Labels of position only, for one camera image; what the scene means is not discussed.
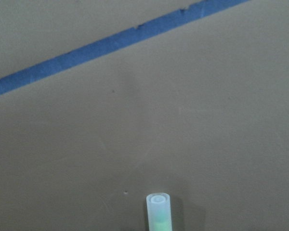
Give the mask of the green marker pen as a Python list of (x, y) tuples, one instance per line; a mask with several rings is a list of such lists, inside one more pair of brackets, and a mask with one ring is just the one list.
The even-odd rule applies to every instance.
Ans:
[(146, 197), (150, 231), (172, 231), (171, 200), (167, 193), (152, 193)]

